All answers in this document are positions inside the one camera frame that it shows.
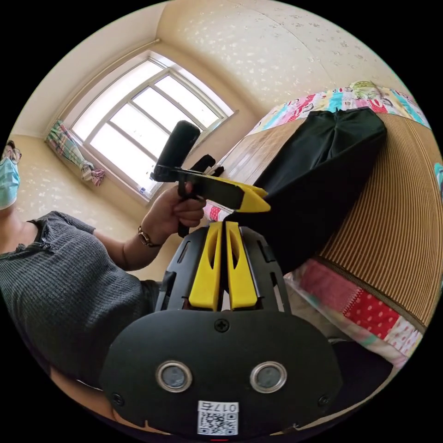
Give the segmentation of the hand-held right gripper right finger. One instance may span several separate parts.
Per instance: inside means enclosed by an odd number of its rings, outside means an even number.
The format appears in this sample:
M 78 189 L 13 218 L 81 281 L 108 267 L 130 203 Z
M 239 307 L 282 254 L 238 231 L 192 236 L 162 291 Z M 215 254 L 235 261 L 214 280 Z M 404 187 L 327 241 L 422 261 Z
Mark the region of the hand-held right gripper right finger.
M 226 228 L 227 282 L 231 310 L 255 307 L 257 292 L 251 275 L 243 238 L 237 223 L 228 221 Z

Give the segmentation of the person's left hand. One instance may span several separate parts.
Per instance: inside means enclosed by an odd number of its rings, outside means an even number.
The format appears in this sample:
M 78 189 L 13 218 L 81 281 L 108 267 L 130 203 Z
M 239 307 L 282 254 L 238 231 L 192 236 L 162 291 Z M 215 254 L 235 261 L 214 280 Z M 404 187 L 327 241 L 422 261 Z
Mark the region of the person's left hand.
M 141 222 L 138 234 L 150 247 L 159 247 L 173 234 L 183 237 L 204 217 L 206 200 L 193 192 L 190 182 L 164 191 Z

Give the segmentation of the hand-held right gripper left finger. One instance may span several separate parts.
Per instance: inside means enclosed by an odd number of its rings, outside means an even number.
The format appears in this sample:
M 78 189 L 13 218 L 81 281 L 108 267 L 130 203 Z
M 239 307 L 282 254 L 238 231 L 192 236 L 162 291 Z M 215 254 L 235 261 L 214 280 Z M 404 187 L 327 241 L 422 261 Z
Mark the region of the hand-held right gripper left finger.
M 193 308 L 216 311 L 220 293 L 222 265 L 222 222 L 208 226 L 201 256 L 189 295 Z

